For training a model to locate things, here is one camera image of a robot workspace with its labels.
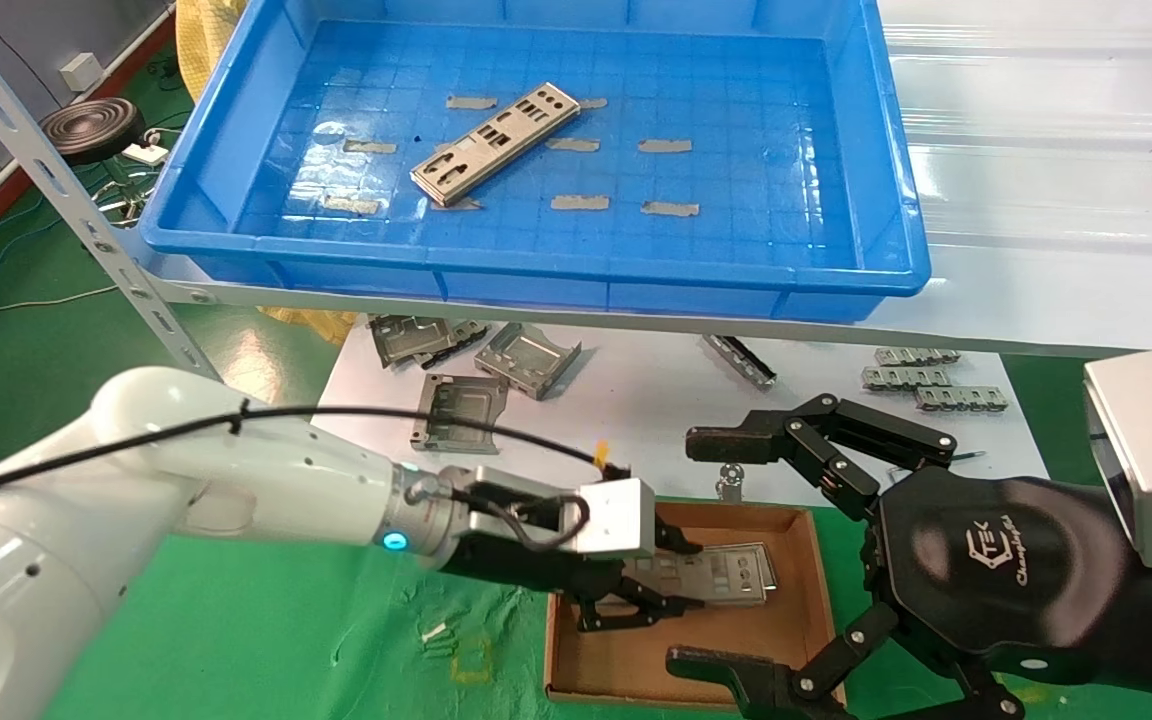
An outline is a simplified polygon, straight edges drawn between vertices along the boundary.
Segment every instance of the white table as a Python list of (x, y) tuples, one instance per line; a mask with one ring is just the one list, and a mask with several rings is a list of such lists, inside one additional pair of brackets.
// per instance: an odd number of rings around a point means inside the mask
[[(495, 325), (493, 332), (499, 329)], [(611, 460), (630, 464), (662, 497), (714, 497), (718, 464), (687, 460), (682, 441), (692, 425), (736, 425), (753, 409), (793, 409), (823, 392), (850, 397), (887, 414), (933, 425), (958, 439), (960, 452), (986, 455), (954, 465), (969, 477), (1046, 477), (1024, 414), (1011, 406), (1003, 414), (919, 414), (909, 393), (861, 389), (861, 369), (873, 365), (874, 348), (751, 340), (749, 346), (780, 374), (763, 392), (742, 381), (698, 336), (593, 328), (541, 327), (550, 341), (563, 347), (582, 342), (584, 353), (563, 374), (566, 387), (541, 402), (509, 392), (497, 423), (593, 450), (605, 439)], [(431, 372), (483, 376), (473, 367), (482, 343), (452, 357)], [(968, 353), (948, 372), (955, 384), (1011, 385), (996, 355)], [(397, 372), (380, 369), (371, 332), (356, 325), (340, 351), (320, 406), (416, 407), (425, 370), (408, 364)], [(382, 452), (392, 460), (426, 469), (444, 465), (493, 465), (561, 487), (591, 482), (594, 470), (509, 438), (497, 437), (500, 455), (439, 454), (412, 450), (410, 420), (317, 416), (314, 425), (348, 441)], [(852, 455), (886, 486), (889, 465)], [(826, 505), (789, 465), (745, 465), (744, 499), (788, 505)]]

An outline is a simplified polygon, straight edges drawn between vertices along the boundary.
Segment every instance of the white shelf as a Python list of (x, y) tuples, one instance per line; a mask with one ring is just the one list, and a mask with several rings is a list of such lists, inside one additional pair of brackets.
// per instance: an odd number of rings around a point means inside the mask
[[(147, 325), (198, 372), (210, 372), (206, 359), (164, 301), (960, 350), (1101, 355), (1152, 347), (1152, 3), (881, 6), (934, 276), (920, 295), (888, 300), (856, 325), (573, 313), (217, 283), (189, 260), (115, 233), (76, 192), (59, 192), (81, 185), (1, 78), (0, 138)], [(126, 237), (127, 256), (97, 251), (108, 237)]]

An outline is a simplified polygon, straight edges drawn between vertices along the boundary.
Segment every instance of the yellow tag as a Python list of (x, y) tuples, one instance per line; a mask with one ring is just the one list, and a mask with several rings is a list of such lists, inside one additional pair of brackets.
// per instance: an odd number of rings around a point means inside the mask
[(600, 439), (598, 445), (594, 446), (594, 468), (602, 470), (607, 468), (607, 456), (612, 453), (612, 448), (608, 447), (605, 439)]

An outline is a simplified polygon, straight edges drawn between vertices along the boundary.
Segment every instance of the robotic arm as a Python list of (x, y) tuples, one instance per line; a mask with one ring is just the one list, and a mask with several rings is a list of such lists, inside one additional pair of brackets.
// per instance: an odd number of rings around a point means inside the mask
[[(250, 397), (182, 370), (111, 379), (91, 409), (0, 462), (32, 468)], [(0, 487), (0, 720), (37, 717), (167, 533), (380, 544), (431, 569), (570, 596), (581, 628), (647, 626), (698, 602), (623, 579), (623, 558), (698, 552), (652, 488), (612, 471), (575, 491), (479, 468), (394, 464), (301, 418), (215, 425)], [(617, 596), (631, 615), (602, 617)]]

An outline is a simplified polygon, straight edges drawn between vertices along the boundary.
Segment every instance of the cardboard tray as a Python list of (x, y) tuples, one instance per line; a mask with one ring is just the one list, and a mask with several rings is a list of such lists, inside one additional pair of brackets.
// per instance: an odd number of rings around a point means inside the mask
[[(544, 675), (551, 700), (732, 710), (727, 688), (666, 673), (667, 647), (690, 644), (801, 667), (835, 637), (810, 511), (696, 502), (660, 502), (657, 509), (690, 541), (767, 543), (780, 585), (763, 606), (692, 611), (621, 632), (576, 632), (575, 607), (551, 596)], [(838, 699), (844, 699), (841, 687)]]

